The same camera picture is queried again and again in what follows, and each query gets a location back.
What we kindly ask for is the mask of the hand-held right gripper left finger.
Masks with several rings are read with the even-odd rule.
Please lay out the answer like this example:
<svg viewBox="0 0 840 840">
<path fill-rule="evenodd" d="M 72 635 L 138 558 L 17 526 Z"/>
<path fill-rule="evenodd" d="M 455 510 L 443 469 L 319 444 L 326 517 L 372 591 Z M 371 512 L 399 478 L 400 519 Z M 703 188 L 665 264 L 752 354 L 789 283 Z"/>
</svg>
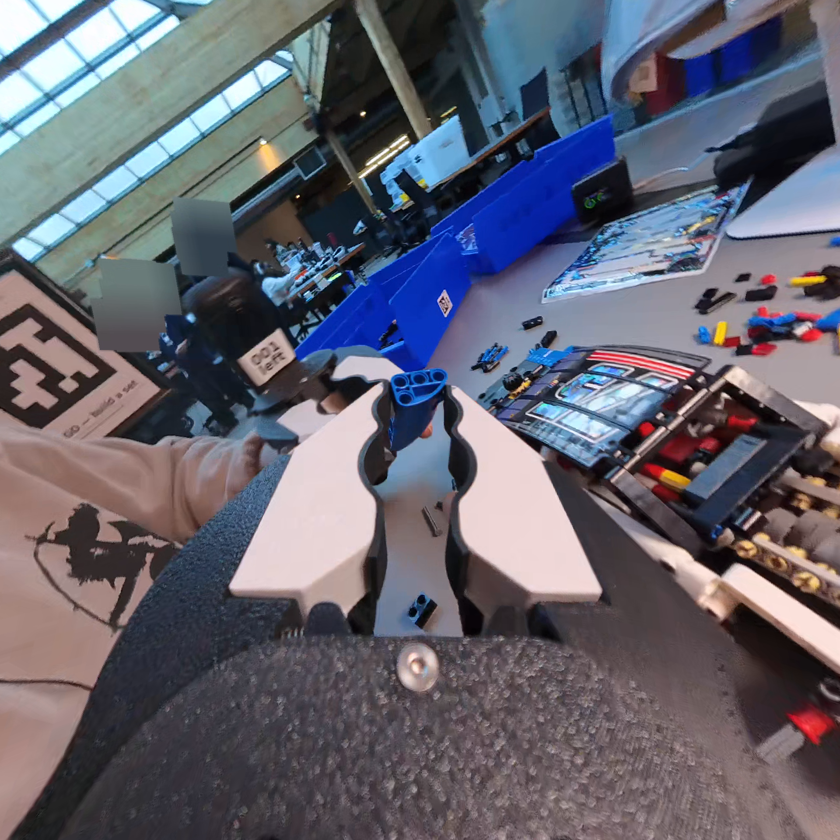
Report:
<svg viewBox="0 0 840 840">
<path fill-rule="evenodd" d="M 338 607 L 372 634 L 387 565 L 376 488 L 391 466 L 391 390 L 377 381 L 290 455 L 234 573 L 232 596 Z"/>
</svg>

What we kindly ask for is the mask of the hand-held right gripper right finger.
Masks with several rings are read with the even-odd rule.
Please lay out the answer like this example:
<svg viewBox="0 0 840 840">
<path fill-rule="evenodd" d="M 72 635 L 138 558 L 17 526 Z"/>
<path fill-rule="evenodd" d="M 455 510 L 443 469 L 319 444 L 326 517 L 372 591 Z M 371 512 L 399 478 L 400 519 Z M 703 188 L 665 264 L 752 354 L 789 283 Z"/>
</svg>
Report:
<svg viewBox="0 0 840 840">
<path fill-rule="evenodd" d="M 466 636 L 528 634 L 545 605 L 604 594 L 557 489 L 561 472 L 458 387 L 445 388 L 445 568 Z"/>
</svg>

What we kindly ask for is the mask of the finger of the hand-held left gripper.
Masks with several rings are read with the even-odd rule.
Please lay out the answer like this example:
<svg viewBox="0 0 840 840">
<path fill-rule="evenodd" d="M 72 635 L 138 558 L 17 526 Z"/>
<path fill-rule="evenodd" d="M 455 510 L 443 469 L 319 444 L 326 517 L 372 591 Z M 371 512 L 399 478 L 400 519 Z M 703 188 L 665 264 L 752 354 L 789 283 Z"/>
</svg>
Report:
<svg viewBox="0 0 840 840">
<path fill-rule="evenodd" d="M 342 411 L 379 382 L 394 376 L 394 364 L 379 356 L 351 355 L 342 359 L 329 377 L 329 410 Z"/>
<path fill-rule="evenodd" d="M 328 396 L 322 402 L 308 400 L 289 408 L 277 419 L 277 424 L 290 430 L 303 443 L 317 433 L 332 416 L 341 413 L 349 402 L 343 396 Z"/>
</svg>

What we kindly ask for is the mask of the blue lego panel piece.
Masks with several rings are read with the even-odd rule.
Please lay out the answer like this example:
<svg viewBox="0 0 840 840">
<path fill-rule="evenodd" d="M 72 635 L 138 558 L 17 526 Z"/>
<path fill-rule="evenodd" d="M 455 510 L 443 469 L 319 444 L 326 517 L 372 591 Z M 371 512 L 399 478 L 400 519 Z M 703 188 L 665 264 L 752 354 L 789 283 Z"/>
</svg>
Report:
<svg viewBox="0 0 840 840">
<path fill-rule="evenodd" d="M 423 369 L 391 378 L 392 418 L 388 430 L 394 455 L 418 440 L 434 420 L 448 383 L 442 369 Z"/>
</svg>

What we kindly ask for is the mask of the lego race car model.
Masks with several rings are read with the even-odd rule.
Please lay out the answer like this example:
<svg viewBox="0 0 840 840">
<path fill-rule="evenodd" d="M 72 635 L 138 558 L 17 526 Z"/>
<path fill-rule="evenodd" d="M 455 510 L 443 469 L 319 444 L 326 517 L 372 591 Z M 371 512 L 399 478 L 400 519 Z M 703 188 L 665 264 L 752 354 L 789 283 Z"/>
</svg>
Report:
<svg viewBox="0 0 840 840">
<path fill-rule="evenodd" d="M 698 606 L 757 614 L 827 669 L 758 747 L 838 734 L 838 408 L 630 345 L 532 350 L 479 404 L 572 469 Z"/>
</svg>

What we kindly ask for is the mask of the holographic sticker sheet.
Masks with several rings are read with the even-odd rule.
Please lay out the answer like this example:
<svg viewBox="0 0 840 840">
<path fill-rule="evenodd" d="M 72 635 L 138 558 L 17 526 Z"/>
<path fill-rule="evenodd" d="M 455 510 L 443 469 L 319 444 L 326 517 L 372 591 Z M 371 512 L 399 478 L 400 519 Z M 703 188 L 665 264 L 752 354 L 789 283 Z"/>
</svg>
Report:
<svg viewBox="0 0 840 840">
<path fill-rule="evenodd" d="M 605 225 L 543 289 L 542 305 L 703 273 L 752 183 L 709 186 Z"/>
</svg>

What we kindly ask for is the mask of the pile of small lego pieces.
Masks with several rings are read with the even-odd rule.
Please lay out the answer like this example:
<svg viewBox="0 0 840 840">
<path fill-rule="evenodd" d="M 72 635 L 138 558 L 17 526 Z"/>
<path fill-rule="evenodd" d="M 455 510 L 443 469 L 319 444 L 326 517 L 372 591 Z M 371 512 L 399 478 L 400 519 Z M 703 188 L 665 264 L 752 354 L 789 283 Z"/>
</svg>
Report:
<svg viewBox="0 0 840 840">
<path fill-rule="evenodd" d="M 791 278 L 790 289 L 801 293 L 802 304 L 837 303 L 839 300 L 839 267 L 827 265 L 817 271 Z M 798 344 L 818 343 L 823 338 L 831 337 L 833 352 L 839 351 L 839 310 L 838 307 L 828 313 L 808 311 L 802 307 L 790 311 L 773 311 L 764 304 L 771 303 L 779 284 L 775 275 L 766 275 L 759 285 L 747 289 L 742 298 L 733 291 L 720 292 L 717 288 L 707 289 L 697 300 L 694 311 L 701 317 L 709 317 L 713 312 L 725 308 L 731 303 L 759 303 L 753 314 L 746 319 L 740 331 L 729 322 L 719 321 L 710 327 L 700 325 L 696 331 L 696 341 L 700 345 L 728 349 L 738 356 L 769 356 L 780 343 Z"/>
</svg>

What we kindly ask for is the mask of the person's left forearm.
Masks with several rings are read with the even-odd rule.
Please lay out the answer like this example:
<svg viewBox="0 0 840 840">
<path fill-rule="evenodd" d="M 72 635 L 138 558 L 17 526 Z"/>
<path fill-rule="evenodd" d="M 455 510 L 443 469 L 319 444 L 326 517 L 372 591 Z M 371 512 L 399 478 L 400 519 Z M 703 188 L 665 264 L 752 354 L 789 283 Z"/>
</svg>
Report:
<svg viewBox="0 0 840 840">
<path fill-rule="evenodd" d="M 183 543 L 278 458 L 256 433 L 241 440 L 165 437 L 142 444 L 3 426 L 2 524 L 21 532 L 62 523 L 84 502 Z"/>
</svg>

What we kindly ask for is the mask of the lego instruction booklet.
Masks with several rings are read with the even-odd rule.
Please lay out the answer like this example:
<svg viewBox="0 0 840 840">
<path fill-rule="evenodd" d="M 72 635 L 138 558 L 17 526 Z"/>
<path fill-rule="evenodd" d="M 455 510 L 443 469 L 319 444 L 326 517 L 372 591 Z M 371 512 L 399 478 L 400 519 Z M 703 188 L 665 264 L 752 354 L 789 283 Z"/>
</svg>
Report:
<svg viewBox="0 0 840 840">
<path fill-rule="evenodd" d="M 602 38 L 602 88 L 627 98 L 637 67 L 660 52 L 687 60 L 724 46 L 799 1 L 613 1 Z"/>
</svg>

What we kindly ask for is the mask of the blue bin with label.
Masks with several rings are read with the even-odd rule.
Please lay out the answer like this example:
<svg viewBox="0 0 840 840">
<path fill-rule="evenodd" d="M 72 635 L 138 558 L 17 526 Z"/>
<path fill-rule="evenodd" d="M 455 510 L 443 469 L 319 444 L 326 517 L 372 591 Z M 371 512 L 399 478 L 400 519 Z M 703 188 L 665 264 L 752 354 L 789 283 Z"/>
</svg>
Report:
<svg viewBox="0 0 840 840">
<path fill-rule="evenodd" d="M 423 369 L 469 288 L 459 243 L 438 235 L 369 275 L 298 345 L 297 357 L 361 345 L 404 371 Z"/>
</svg>

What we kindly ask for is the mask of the framed marker sign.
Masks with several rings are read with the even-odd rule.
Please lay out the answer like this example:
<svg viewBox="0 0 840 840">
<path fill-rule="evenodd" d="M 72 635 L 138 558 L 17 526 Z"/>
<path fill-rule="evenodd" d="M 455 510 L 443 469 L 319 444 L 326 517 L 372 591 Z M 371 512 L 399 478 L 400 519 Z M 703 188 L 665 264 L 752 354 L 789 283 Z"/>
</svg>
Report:
<svg viewBox="0 0 840 840">
<path fill-rule="evenodd" d="M 100 350 L 91 316 L 10 248 L 1 254 L 1 425 L 120 436 L 172 393 L 132 355 Z"/>
</svg>

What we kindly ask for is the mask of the stack of white storage boxes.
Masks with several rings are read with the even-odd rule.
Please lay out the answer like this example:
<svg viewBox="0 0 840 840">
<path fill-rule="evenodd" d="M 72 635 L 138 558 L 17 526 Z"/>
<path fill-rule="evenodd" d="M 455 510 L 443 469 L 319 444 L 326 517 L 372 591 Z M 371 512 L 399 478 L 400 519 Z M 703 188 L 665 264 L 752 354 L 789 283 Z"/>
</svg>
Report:
<svg viewBox="0 0 840 840">
<path fill-rule="evenodd" d="M 456 113 L 427 137 L 399 153 L 384 168 L 380 178 L 392 199 L 392 204 L 402 204 L 407 194 L 396 183 L 396 177 L 406 172 L 426 190 L 453 175 L 470 161 L 465 135 Z"/>
</svg>

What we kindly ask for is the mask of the person's beige hoodie torso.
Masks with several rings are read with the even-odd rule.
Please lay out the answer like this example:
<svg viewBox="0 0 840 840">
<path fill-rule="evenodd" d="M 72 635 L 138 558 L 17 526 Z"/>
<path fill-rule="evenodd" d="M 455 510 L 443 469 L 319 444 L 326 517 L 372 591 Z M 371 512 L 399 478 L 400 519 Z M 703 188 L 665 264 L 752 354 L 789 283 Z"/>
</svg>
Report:
<svg viewBox="0 0 840 840">
<path fill-rule="evenodd" d="M 180 548 L 86 502 L 16 537 L 2 526 L 2 838 L 58 769 L 113 646 Z"/>
</svg>

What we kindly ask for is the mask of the black device with green display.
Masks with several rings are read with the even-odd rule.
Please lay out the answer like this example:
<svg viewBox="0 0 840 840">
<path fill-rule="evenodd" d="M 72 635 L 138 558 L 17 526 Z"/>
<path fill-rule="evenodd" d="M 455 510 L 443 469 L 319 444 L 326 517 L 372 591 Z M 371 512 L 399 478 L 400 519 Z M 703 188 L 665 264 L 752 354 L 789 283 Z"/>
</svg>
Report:
<svg viewBox="0 0 840 840">
<path fill-rule="evenodd" d="M 573 184 L 571 196 L 579 218 L 599 217 L 632 202 L 627 158 L 620 156 Z"/>
</svg>

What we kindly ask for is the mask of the black power adapter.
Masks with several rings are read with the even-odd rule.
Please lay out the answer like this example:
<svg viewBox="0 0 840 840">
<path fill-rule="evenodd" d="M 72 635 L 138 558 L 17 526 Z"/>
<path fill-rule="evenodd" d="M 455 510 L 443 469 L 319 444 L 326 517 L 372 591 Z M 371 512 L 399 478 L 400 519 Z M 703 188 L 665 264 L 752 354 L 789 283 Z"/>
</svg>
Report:
<svg viewBox="0 0 840 840">
<path fill-rule="evenodd" d="M 834 144 L 833 117 L 821 80 L 772 101 L 757 122 L 709 148 L 717 185 L 728 190 L 749 180 L 775 184 Z"/>
</svg>

